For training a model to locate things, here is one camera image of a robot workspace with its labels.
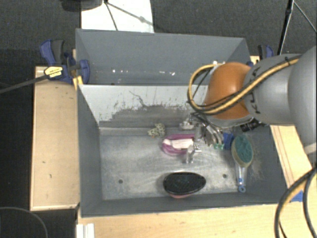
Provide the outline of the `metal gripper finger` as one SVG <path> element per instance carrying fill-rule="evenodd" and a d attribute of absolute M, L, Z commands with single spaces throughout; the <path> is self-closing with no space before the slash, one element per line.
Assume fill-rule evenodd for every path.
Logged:
<path fill-rule="evenodd" d="M 200 154 L 201 152 L 202 152 L 202 150 L 201 150 L 201 147 L 198 143 L 191 144 L 187 148 L 184 163 L 185 164 L 193 163 L 194 156 L 197 154 Z"/>
<path fill-rule="evenodd" d="M 180 130 L 194 130 L 197 121 L 192 118 L 187 118 L 179 124 Z"/>

